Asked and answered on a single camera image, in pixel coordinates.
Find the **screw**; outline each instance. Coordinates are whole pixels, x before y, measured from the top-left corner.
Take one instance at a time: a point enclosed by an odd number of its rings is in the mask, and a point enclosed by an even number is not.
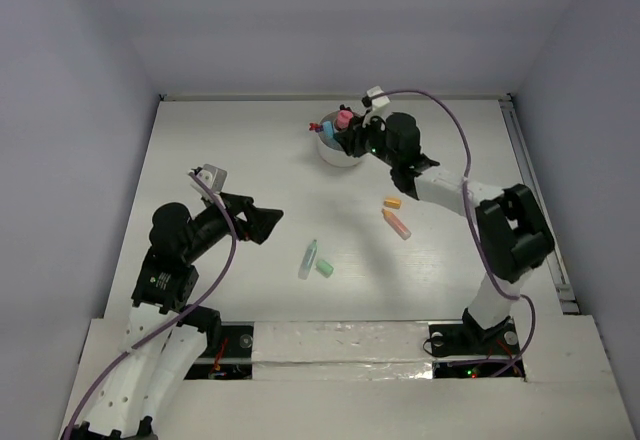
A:
[[[240,337],[240,346],[242,348],[251,348],[253,345],[253,337],[247,333]]]
[[[516,332],[506,332],[504,334],[504,341],[507,342],[507,345],[517,345],[518,344],[518,335]]]

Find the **green marker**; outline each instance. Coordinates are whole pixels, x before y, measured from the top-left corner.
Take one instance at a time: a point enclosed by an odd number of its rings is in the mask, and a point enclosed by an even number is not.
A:
[[[331,264],[322,259],[316,262],[316,269],[327,278],[329,278],[333,273],[333,267]]]

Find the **metal frame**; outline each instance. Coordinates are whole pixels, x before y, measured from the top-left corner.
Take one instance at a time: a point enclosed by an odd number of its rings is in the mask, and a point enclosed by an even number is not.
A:
[[[553,225],[549,219],[549,213],[544,203],[544,199],[542,198],[542,194],[540,193],[540,185],[538,184],[538,179],[536,178],[536,174],[533,170],[531,157],[529,156],[529,151],[527,150],[527,146],[522,135],[522,129],[518,122],[518,116],[516,114],[511,95],[498,100],[498,103],[500,104],[502,117],[504,118],[507,133],[509,134],[509,139],[513,146],[513,153],[516,156],[516,162],[518,163],[518,169],[520,170],[520,175],[522,175],[522,180],[536,196],[536,199],[542,208],[542,212],[549,222],[551,232],[553,233]],[[577,304],[573,288],[569,282],[569,275],[564,267],[562,254],[560,253],[560,249],[557,244],[555,251],[547,257],[547,263],[551,270],[553,283],[555,284],[558,292],[558,299],[562,305],[562,311],[565,314],[579,315],[580,307]]]

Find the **gray wall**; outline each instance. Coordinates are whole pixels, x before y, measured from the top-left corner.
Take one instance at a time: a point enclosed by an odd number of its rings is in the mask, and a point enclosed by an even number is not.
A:
[[[573,0],[516,97],[578,300],[640,433],[640,0]]]
[[[0,436],[57,438],[157,95],[109,0],[0,0]]]
[[[506,92],[570,0],[113,0],[164,93]]]

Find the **purple cable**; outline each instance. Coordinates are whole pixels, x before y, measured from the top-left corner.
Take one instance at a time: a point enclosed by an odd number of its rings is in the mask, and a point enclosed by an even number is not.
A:
[[[184,311],[181,312],[178,316],[176,316],[172,320],[169,320],[163,325],[159,326],[157,329],[152,331],[146,337],[139,340],[137,343],[134,343],[131,346],[133,350],[137,350],[143,345],[149,343],[151,340],[156,338],[158,335],[160,335],[162,332],[164,332],[168,328],[171,328],[174,325],[176,325],[178,322],[184,320],[184,318],[187,315],[189,315],[196,308],[198,308],[209,297],[209,295],[213,293],[213,291],[218,287],[218,285],[220,285],[220,282],[229,271],[229,268],[231,267],[231,262],[233,261],[233,257],[236,254],[236,243],[238,241],[238,236],[236,235],[235,227],[233,226],[233,221],[231,220],[231,217],[227,213],[227,210],[225,209],[224,204],[220,200],[218,200],[218,197],[216,197],[215,193],[209,187],[207,187],[193,172],[189,173],[189,176],[210,197],[211,201],[215,203],[216,207],[218,207],[218,209],[220,210],[220,213],[222,213],[222,216],[224,217],[225,221],[227,222],[227,225],[229,226],[229,231],[231,232],[231,250],[229,251],[229,257],[227,258],[227,262],[224,264],[222,271],[218,275],[218,278],[216,278],[215,282],[213,282],[213,284],[207,289],[206,292],[202,294],[200,298],[198,298],[193,304],[185,308]],[[78,406],[73,411],[73,414],[69,419],[69,424],[65,428],[65,432],[62,437],[62,440],[70,440],[73,426],[76,424],[76,421],[80,416],[80,412],[82,412],[82,409],[86,406],[87,402],[89,401],[89,398],[91,398],[91,395],[93,395],[93,392],[95,392],[98,389],[100,384],[109,376],[109,374],[128,356],[129,356],[129,352],[123,352],[120,355],[118,355],[115,358],[115,360],[113,360],[109,364],[109,366],[105,368],[100,375],[98,375],[98,378],[94,380],[94,382],[91,384],[91,386],[87,390],[87,393],[84,394],[84,396],[78,403]]]
[[[374,95],[374,96],[370,97],[370,99],[371,100],[375,100],[376,98],[385,97],[385,96],[388,96],[388,95],[396,95],[396,94],[399,94],[399,93],[417,93],[418,95],[423,95],[423,96],[425,96],[427,98],[430,98],[431,100],[436,102],[440,107],[442,107],[442,109],[445,112],[447,112],[447,115],[449,115],[451,120],[453,120],[453,123],[455,124],[456,128],[458,129],[458,133],[460,134],[460,139],[462,140],[462,145],[464,146],[464,151],[465,151],[465,154],[467,156],[467,163],[466,163],[466,165],[464,167],[463,180],[462,180],[462,203],[464,205],[464,213],[465,213],[465,217],[467,218],[467,224],[469,225],[469,230],[471,231],[471,237],[473,238],[473,243],[476,245],[476,249],[478,250],[478,253],[480,254],[480,259],[482,260],[482,265],[484,266],[484,269],[487,272],[487,276],[489,277],[489,280],[491,281],[491,284],[493,285],[493,288],[495,288],[496,291],[502,297],[506,298],[507,300],[511,300],[511,301],[517,301],[517,300],[520,300],[522,298],[529,304],[529,308],[531,309],[531,330],[529,331],[529,335],[527,336],[527,340],[524,342],[524,345],[520,349],[520,352],[518,352],[518,354],[515,355],[513,357],[513,359],[506,361],[507,365],[505,365],[503,368],[501,368],[500,370],[498,370],[497,372],[495,372],[494,374],[491,375],[491,377],[498,377],[498,376],[502,375],[504,372],[506,372],[507,370],[509,370],[510,368],[515,366],[515,364],[518,362],[518,360],[520,360],[522,358],[522,355],[527,350],[527,348],[529,348],[529,345],[531,344],[531,341],[533,340],[533,335],[534,335],[534,333],[536,331],[536,309],[535,309],[535,306],[533,305],[533,300],[531,300],[531,298],[528,295],[520,295],[520,296],[509,295],[504,290],[502,290],[502,288],[500,288],[500,285],[498,284],[498,281],[496,280],[496,277],[493,275],[493,272],[491,271],[491,268],[489,267],[489,261],[487,260],[487,256],[484,254],[484,251],[482,250],[482,245],[480,243],[480,238],[478,237],[478,232],[476,231],[476,228],[475,228],[475,226],[473,224],[473,214],[471,212],[471,204],[469,202],[469,187],[467,185],[468,178],[469,178],[469,172],[471,171],[471,149],[469,148],[469,142],[467,140],[467,136],[464,134],[464,130],[462,130],[462,125],[460,125],[460,121],[457,119],[455,114],[449,109],[449,107],[447,107],[444,104],[444,102],[442,102],[442,100],[440,100],[437,97],[434,97],[429,92],[426,92],[424,90],[416,90],[416,89],[390,90],[388,92],[378,93],[377,95]],[[480,360],[480,361],[469,360],[469,361],[461,361],[461,362],[451,362],[451,364],[456,364],[456,365],[471,365],[471,364],[481,365],[483,363],[489,363],[489,362],[502,363],[501,360],[487,358],[487,359]]]

